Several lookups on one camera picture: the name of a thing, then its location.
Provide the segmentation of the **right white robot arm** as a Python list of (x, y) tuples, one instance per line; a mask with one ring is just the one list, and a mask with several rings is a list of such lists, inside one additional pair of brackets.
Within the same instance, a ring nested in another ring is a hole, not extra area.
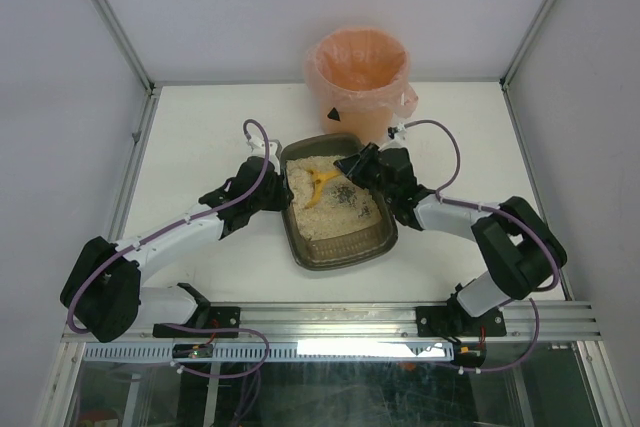
[(369, 144), (335, 167), (356, 186), (382, 196), (401, 225), (472, 241), (486, 271), (458, 286), (442, 313), (427, 320), (437, 333), (458, 335), (471, 322), (513, 300), (523, 300), (547, 279), (556, 280), (567, 254), (523, 198), (495, 205), (439, 197), (419, 183), (405, 147)]

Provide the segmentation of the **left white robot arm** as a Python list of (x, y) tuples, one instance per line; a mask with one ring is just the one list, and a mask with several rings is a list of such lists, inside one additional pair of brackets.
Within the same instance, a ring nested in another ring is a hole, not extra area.
[(210, 304), (193, 286), (153, 288), (147, 281), (181, 257), (246, 227), (256, 213), (285, 210), (290, 198), (279, 160), (250, 156), (221, 187), (154, 231), (117, 242), (101, 236), (89, 240), (60, 295), (68, 327), (103, 343), (137, 324), (209, 327)]

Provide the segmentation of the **yellow plastic litter scoop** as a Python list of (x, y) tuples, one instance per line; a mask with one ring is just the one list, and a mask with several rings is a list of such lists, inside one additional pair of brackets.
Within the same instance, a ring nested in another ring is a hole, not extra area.
[(320, 201), (324, 186), (329, 181), (342, 176), (342, 173), (337, 169), (326, 172), (321, 172), (315, 169), (307, 169), (306, 172), (310, 175), (313, 187), (313, 194), (311, 196), (311, 199), (305, 205), (305, 208), (309, 209), (314, 207)]

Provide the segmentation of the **dark grey litter box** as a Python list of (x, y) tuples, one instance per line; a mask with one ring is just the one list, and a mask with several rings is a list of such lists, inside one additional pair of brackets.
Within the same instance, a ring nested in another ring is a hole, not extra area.
[[(338, 156), (344, 158), (362, 149), (362, 143), (351, 134), (330, 134), (295, 142), (284, 148), (281, 164), (285, 174), (289, 161), (310, 156)], [(300, 266), (314, 271), (330, 270), (355, 265), (388, 252), (397, 241), (395, 220), (389, 213), (381, 195), (372, 194), (382, 220), (367, 229), (326, 240), (304, 239), (296, 225), (293, 208), (282, 213), (285, 232), (293, 257)]]

